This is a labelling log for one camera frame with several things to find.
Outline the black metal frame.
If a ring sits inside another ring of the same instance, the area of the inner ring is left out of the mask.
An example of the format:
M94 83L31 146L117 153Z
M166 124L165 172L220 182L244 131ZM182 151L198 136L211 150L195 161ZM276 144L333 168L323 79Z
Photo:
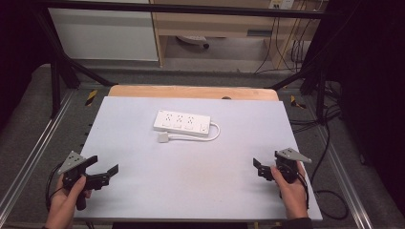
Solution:
M305 19L326 19L334 17L334 13L324 11L303 11L303 10L265 10L253 8L235 7L213 7L213 6L190 6L190 5L167 5L167 4L141 4L141 3L118 3L118 2L96 2L96 1L70 1L70 0L33 0L30 2L33 15L41 30L45 33L48 43L51 45L51 69L53 88L53 116L60 109L59 76L65 81L69 88L77 89L80 86L74 70L84 73L95 82L103 86L115 86L96 73L88 70L81 64L75 62L62 48L57 37L57 32L51 28L51 22L44 17L48 8L69 9L69 10L111 10L111 11L139 11L158 13L188 13L188 14L212 14L232 16L256 16L274 18L305 18Z

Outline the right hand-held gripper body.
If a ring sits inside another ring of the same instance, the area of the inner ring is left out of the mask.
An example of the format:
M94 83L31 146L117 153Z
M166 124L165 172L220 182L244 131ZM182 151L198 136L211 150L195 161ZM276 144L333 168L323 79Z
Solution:
M299 170L297 166L298 161L312 163L312 160L309 157L300 154L292 148L278 150L278 155L281 157L281 165L276 166L276 168L279 170L287 183L293 183L299 177ZM266 165L263 165L262 170L258 170L258 176L263 177L268 181L272 181L274 179L270 171L270 167Z

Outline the black curtain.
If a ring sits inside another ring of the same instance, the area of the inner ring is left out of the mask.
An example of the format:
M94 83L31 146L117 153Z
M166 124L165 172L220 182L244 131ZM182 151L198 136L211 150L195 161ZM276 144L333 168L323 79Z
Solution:
M28 0L0 0L0 130L21 101L32 72L49 61Z
M341 103L357 147L405 216L405 0L329 0L306 59L329 39L336 53L327 79L343 88Z

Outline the aluminium floor rail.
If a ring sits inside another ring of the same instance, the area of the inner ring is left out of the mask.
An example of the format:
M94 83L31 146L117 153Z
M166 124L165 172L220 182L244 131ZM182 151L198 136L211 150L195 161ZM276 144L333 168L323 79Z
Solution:
M352 217L357 229L373 229L373 224L364 204L362 203L358 192L356 191L349 172L344 166L343 159L337 151L336 144L332 141L331 130L326 126L316 128L323 149L321 151L323 158L318 162L314 181L319 182L322 172L331 171L337 182L341 197L345 200L349 211L349 216Z
M0 200L0 228L6 223L15 202L20 197L25 185L27 184L32 171L36 167L40 158L42 157L44 151L46 150L50 140L53 137L55 130L57 129L61 119L68 110L72 97L75 95L76 90L68 90L63 96L62 102L60 103L60 110L56 113L55 117L51 118L41 136L36 141L30 154L25 160L23 166L19 170L17 176L13 180L7 193Z

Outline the person's left hand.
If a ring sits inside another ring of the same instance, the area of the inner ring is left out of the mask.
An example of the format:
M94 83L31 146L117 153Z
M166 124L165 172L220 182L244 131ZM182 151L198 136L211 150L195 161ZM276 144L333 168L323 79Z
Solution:
M63 177L60 177L55 186L55 194L51 200L51 208L43 229L72 229L75 205L80 194L85 198L91 196L91 191L84 191L86 177L82 176L71 190L63 188Z

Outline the white power strip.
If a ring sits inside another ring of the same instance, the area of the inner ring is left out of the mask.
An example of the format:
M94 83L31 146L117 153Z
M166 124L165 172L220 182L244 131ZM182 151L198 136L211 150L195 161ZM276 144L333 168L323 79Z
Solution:
M209 134L211 117L159 110L153 125L156 131L172 134L206 137Z

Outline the yellow black tape marker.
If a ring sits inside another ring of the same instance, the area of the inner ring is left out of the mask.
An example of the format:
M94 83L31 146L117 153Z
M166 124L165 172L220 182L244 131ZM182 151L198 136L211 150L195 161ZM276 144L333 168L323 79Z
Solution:
M89 93L89 95L88 95L88 97L86 99L86 102L85 102L86 107L92 105L92 103L93 103L93 101L94 101L94 99L96 97L96 94L97 94L97 90L91 90L90 91L90 93Z
M298 103L294 95L290 96L290 105L292 107L298 107L300 109L306 109L307 108L307 106L305 104Z

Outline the person's right hand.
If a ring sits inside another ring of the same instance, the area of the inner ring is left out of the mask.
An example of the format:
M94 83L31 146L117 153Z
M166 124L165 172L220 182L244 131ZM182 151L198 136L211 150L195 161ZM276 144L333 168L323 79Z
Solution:
M307 218L309 214L304 185L299 180L293 183L286 182L281 172L275 166L271 166L270 171L281 192L287 219Z

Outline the white wall socket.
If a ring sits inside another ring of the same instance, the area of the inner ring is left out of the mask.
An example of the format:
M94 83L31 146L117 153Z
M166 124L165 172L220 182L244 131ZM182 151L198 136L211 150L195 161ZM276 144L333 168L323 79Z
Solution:
M270 0L269 7L276 10L290 10L294 0Z

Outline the white chair base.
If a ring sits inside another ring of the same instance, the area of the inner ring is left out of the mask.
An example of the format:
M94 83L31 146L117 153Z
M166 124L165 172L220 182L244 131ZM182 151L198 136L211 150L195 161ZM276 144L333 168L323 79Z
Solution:
M203 36L178 36L178 39L188 44L202 46L204 49L209 48L209 44L207 43L206 38Z

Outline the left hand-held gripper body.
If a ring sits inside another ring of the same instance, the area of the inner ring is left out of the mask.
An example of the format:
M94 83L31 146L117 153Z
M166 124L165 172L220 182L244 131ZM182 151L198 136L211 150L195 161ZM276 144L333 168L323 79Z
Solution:
M96 175L86 173L87 168L83 166L86 159L74 151L69 153L58 170L58 173L63 176L63 188L71 190L82 176L86 177L84 191L100 190L102 187L109 185L110 178L107 177L107 172Z

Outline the wooden table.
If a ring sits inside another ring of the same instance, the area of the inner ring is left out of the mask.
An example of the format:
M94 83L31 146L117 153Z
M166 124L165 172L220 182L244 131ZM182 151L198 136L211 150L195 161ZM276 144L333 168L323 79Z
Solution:
M170 97L170 98L207 98L233 100L278 101L279 96L270 89L251 89L241 87L192 87L192 86L156 86L156 85L116 85L109 96L126 97Z

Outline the white cabinet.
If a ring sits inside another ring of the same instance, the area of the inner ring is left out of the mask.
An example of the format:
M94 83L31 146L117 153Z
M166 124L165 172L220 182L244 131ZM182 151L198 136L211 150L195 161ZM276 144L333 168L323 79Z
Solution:
M50 9L50 15L73 59L159 60L150 12Z

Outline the wooden desk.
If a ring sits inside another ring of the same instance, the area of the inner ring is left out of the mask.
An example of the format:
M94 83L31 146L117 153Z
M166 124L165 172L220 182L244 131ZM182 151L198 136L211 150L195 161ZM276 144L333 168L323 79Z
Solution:
M152 4L235 7L275 10L270 0L149 0ZM327 0L294 0L291 10L321 11ZM152 14L156 36L205 36L263 38L269 48L273 67L286 66L289 46L293 41L310 41L319 21L317 19L266 18L188 13Z

